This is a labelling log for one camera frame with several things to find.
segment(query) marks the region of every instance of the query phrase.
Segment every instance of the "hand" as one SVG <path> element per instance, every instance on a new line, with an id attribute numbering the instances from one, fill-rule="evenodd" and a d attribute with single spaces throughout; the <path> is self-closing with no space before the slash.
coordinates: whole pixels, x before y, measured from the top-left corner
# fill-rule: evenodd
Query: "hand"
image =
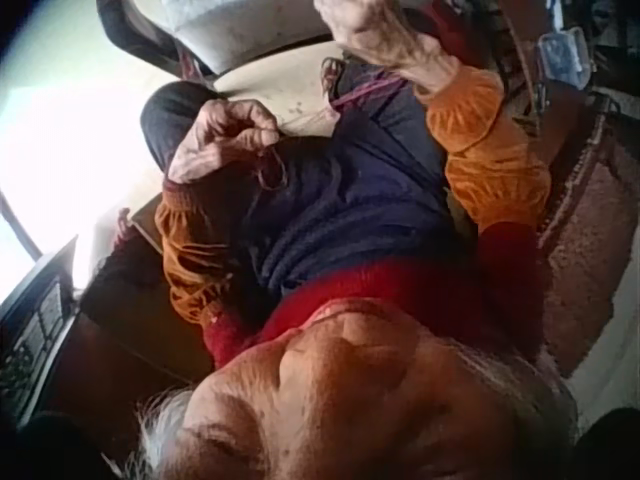
<path id="1" fill-rule="evenodd" d="M 178 146 L 167 176 L 194 182 L 230 162 L 254 160 L 279 139 L 276 118 L 257 100 L 210 100 Z"/>
<path id="2" fill-rule="evenodd" d="M 437 91 L 459 62 L 440 42 L 413 30 L 396 0 L 314 0 L 336 42 L 367 62 Z"/>

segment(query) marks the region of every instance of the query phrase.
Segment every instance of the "wooden furniture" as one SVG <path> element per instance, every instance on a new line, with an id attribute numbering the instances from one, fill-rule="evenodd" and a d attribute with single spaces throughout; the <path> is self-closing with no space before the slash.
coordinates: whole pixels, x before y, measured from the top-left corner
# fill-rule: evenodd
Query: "wooden furniture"
<path id="1" fill-rule="evenodd" d="M 587 94 L 560 82 L 544 78 L 536 45 L 541 35 L 552 31 L 542 0 L 498 0 L 520 59 L 527 90 L 535 112 L 538 105 L 538 135 L 535 151 L 551 165 L 575 129 Z"/>

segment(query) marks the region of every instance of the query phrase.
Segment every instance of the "leg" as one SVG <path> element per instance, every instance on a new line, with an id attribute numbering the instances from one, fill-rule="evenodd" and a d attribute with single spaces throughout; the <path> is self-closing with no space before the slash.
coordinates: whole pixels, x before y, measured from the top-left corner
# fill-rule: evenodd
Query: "leg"
<path id="1" fill-rule="evenodd" d="M 219 96 L 189 82 L 174 82 L 160 88 L 142 110 L 140 124 L 160 170 L 166 171 L 178 145 L 193 125 L 200 107 Z"/>

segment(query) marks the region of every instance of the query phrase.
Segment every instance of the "orange sleeve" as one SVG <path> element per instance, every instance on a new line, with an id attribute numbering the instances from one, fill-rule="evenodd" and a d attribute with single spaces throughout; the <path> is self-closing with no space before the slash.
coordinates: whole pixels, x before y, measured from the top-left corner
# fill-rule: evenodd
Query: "orange sleeve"
<path id="1" fill-rule="evenodd" d="M 171 303 L 185 320 L 206 327 L 223 312 L 237 265 L 229 253 L 226 220 L 205 214 L 199 188 L 165 180 L 156 225 Z"/>
<path id="2" fill-rule="evenodd" d="M 445 174 L 452 193 L 480 233 L 501 222 L 535 227 L 551 179 L 527 135 L 502 112 L 499 77 L 462 66 L 440 92 L 415 91 L 428 107 L 429 130 L 449 153 Z"/>

